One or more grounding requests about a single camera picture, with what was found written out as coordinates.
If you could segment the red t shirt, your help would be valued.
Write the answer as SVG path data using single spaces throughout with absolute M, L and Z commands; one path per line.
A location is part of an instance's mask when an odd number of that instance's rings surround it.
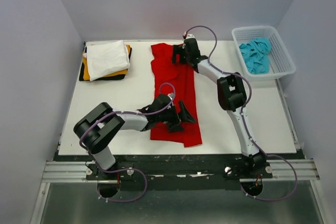
M 160 93 L 169 94 L 175 92 L 174 104 L 177 112 L 180 112 L 179 101 L 183 101 L 191 116 L 198 120 L 196 110 L 196 95 L 194 87 L 194 70 L 188 65 L 173 63 L 172 45 L 159 43 L 151 45 L 154 59 L 151 68 L 154 75 L 154 96 Z M 185 147 L 193 147 L 202 144 L 201 132 L 198 122 L 182 123 L 184 131 L 170 133 L 163 123 L 157 124 L 150 133 L 151 140 L 170 141 L 184 144 Z

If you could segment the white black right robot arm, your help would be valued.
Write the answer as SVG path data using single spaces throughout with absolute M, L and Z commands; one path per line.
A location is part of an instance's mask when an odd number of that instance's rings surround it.
M 235 173 L 249 178 L 255 177 L 266 165 L 266 154 L 254 140 L 246 105 L 251 100 L 251 91 L 247 94 L 243 84 L 246 79 L 238 72 L 223 72 L 202 55 L 196 38 L 185 35 L 183 43 L 173 46 L 172 62 L 188 65 L 217 85 L 217 97 L 220 107 L 229 115 L 241 148 L 241 164 Z

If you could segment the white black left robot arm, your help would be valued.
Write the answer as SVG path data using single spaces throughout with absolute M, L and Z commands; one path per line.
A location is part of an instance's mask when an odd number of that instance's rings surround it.
M 174 94 L 160 94 L 153 102 L 136 111 L 115 111 L 108 103 L 102 102 L 77 122 L 73 132 L 80 140 L 80 146 L 93 157 L 99 165 L 98 173 L 104 179 L 116 175 L 116 159 L 108 145 L 119 131 L 135 130 L 144 132 L 163 123 L 169 133 L 184 132 L 183 123 L 196 124 L 183 101 L 180 110 L 173 102 Z

